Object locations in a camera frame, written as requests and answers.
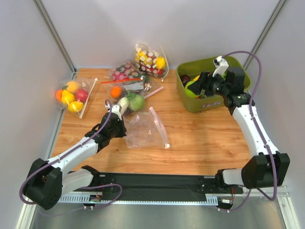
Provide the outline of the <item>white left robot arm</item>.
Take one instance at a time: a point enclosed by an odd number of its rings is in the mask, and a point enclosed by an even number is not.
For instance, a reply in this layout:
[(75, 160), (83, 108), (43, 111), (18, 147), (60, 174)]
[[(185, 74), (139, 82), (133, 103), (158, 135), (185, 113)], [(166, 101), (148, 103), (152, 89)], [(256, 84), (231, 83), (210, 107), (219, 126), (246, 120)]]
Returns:
[(99, 172), (91, 166), (83, 166), (76, 172), (72, 169), (108, 146), (113, 138), (125, 135), (123, 118), (115, 113), (106, 113), (101, 123), (86, 133), (76, 145), (56, 157), (48, 160), (38, 158), (32, 163), (27, 179), (20, 188), (20, 199), (25, 204), (49, 210), (63, 195), (72, 191), (108, 187), (101, 182)]

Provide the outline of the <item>clear pink zip top bag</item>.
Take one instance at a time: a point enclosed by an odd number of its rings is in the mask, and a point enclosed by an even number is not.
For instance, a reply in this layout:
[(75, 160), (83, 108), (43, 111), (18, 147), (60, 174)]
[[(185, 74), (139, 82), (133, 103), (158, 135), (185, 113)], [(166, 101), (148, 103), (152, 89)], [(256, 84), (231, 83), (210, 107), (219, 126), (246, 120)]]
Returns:
[(169, 138), (163, 122), (153, 107), (147, 112), (139, 112), (125, 120), (127, 129), (124, 137), (128, 148), (143, 148), (159, 146), (170, 148)]

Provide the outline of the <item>green fake apple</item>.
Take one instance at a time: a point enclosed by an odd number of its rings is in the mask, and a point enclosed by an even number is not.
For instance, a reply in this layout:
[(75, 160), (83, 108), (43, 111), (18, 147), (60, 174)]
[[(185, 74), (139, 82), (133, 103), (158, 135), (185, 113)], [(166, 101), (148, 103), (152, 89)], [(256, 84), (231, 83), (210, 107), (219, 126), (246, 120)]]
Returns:
[(198, 98), (200, 96), (195, 93), (196, 84), (193, 86), (194, 83), (196, 83), (196, 81), (189, 81), (184, 87), (185, 94), (190, 98)]

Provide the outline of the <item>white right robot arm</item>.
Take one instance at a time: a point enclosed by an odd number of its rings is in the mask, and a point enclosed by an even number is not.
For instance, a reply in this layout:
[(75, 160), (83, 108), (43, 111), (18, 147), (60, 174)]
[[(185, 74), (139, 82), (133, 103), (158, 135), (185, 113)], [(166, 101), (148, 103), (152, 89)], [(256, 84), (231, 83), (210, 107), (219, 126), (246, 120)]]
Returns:
[(245, 72), (229, 67), (225, 77), (202, 72), (197, 80), (189, 81), (185, 93), (189, 97), (220, 95), (224, 105), (239, 124), (252, 158), (243, 168), (224, 169), (223, 181), (227, 185), (241, 185), (248, 189), (278, 187), (283, 184), (290, 158), (280, 153), (272, 143), (258, 117), (251, 95), (244, 91)]

